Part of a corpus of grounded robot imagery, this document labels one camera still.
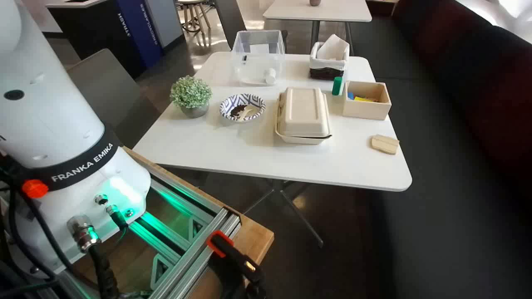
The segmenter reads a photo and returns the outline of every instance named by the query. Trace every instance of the cardboard box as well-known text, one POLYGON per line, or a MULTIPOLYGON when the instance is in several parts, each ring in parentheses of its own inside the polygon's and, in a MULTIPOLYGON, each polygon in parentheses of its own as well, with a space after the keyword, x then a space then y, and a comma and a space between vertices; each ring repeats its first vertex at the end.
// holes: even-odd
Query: cardboard box
POLYGON ((345 117, 384 120, 392 107, 390 95, 384 83, 346 81, 343 97, 342 115, 345 117), (374 98, 377 102, 354 101, 347 97, 347 93, 353 93, 358 97, 374 98))

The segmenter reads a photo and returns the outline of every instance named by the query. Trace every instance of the patterned paper bowl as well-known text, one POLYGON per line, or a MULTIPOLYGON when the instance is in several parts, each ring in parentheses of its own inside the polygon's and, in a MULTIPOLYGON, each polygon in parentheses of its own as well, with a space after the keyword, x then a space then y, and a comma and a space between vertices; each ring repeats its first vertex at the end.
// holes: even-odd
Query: patterned paper bowl
POLYGON ((252 94, 232 95, 220 104, 220 114, 234 122, 254 120, 264 113, 265 110, 266 105, 262 98, 252 94), (250 111, 242 117, 242 112, 247 110, 250 111))

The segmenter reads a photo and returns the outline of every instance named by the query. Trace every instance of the white table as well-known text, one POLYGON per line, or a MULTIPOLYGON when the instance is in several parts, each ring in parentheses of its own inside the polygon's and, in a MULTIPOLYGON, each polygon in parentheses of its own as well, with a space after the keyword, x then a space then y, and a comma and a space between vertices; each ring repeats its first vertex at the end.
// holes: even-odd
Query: white table
POLYGON ((365 0, 322 0, 319 6, 310 6, 309 0, 275 0, 262 16, 266 19, 312 21, 311 48, 318 41, 320 21, 344 22, 351 53, 353 41, 349 23, 371 21, 365 0))
MULTIPOLYGON (((309 78, 308 55, 286 54, 285 79, 272 87, 240 86, 231 75, 230 56, 229 52, 212 54, 195 76, 212 87, 206 115, 188 119, 179 108, 170 105, 134 151, 155 163, 204 171, 387 191, 403 191, 410 186, 412 176, 401 147, 396 155, 387 155, 369 146, 375 134, 396 137, 390 119, 343 117, 342 98, 330 93, 332 82, 309 78), (327 95, 331 138, 320 145, 299 145, 285 143, 275 134, 276 101, 288 86, 320 87, 327 95), (224 119, 219 113, 220 103, 244 92, 265 100, 264 115, 243 124, 224 119)), ((368 60, 350 57, 348 63, 344 75, 348 80, 375 81, 368 60)), ((292 204, 281 185, 274 186, 267 195, 281 191, 292 204)), ((292 207, 302 217, 293 204, 292 207)))

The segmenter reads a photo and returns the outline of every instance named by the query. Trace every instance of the transparent bin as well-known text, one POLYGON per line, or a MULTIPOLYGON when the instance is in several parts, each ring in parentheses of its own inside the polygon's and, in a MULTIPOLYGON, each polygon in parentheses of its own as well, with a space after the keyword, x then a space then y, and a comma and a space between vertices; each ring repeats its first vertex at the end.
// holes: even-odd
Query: transparent bin
POLYGON ((239 31, 231 51, 243 85, 275 85, 285 68, 285 45, 279 30, 239 31))

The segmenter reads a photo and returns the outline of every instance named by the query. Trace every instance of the potted plant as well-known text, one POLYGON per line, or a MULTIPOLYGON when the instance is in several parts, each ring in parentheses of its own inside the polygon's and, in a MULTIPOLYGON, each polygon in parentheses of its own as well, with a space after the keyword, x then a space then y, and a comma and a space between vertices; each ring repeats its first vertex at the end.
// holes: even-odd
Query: potted plant
POLYGON ((207 112, 211 96, 211 88, 201 79, 191 76, 180 78, 170 90, 170 101, 190 118, 200 117, 207 112))

